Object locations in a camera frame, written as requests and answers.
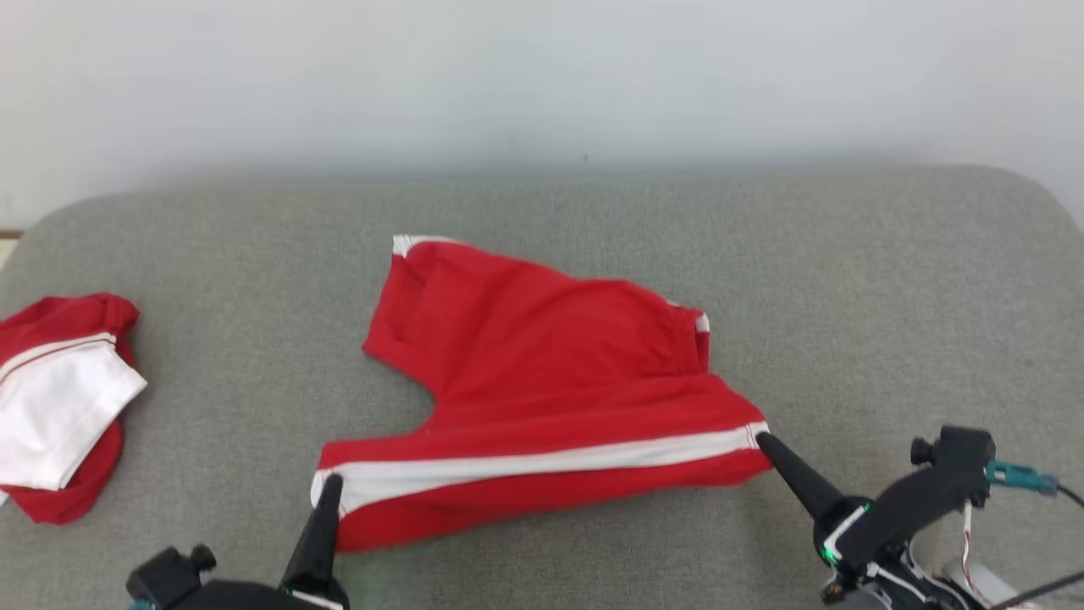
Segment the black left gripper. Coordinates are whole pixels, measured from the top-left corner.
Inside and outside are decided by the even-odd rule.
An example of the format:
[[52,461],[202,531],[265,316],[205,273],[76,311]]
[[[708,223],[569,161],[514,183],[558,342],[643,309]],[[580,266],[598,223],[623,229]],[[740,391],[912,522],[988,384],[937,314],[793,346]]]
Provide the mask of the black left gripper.
[[281,580],[282,588],[257,583],[206,583],[182,600],[182,610],[350,610],[333,576],[340,527],[341,476],[331,473]]

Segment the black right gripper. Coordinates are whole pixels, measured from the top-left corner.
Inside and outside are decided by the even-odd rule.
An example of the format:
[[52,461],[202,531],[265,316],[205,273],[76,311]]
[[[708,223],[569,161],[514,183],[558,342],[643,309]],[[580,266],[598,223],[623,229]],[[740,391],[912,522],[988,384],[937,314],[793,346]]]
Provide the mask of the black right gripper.
[[922,602],[924,590],[904,563],[905,547],[876,551],[868,563],[856,563],[839,551],[848,529],[872,510],[872,499],[844,496],[828,479],[771,432],[756,433],[756,444],[814,519],[813,545],[833,577],[821,588],[822,602]]

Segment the red shorts with white stripe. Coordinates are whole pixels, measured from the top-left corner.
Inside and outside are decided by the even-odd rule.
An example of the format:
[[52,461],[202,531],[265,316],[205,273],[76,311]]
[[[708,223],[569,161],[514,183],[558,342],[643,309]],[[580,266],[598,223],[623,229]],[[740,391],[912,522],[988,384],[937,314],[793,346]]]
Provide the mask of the red shorts with white stripe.
[[442,236],[396,235],[363,343],[418,382],[406,434],[332,441],[337,551],[376,551],[770,468],[766,417],[710,371],[707,313]]

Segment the red jersey with white sleeves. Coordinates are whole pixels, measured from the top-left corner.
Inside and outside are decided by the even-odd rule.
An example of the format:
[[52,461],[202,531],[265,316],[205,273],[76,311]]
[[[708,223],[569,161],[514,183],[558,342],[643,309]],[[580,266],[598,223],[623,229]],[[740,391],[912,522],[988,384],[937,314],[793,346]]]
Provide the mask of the red jersey with white sleeves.
[[121,416],[147,388],[119,295],[43,297],[0,320],[0,505],[35,524],[92,509],[124,447]]

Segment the grey fabric sofa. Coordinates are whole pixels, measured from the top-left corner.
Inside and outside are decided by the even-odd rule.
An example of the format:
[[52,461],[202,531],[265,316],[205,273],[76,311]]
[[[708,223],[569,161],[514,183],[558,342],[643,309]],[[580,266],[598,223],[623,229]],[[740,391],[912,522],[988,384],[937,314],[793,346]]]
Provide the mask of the grey fabric sofa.
[[851,493],[878,493],[909,471],[914,437],[958,424],[1084,495],[1084,232],[1023,176],[188,186],[63,208],[0,269],[0,317],[46,295],[132,301],[149,381],[81,520],[0,509],[0,610],[124,610],[129,573],[167,546],[276,582],[322,445],[429,416],[420,385],[361,351],[395,233],[702,308],[712,369]]

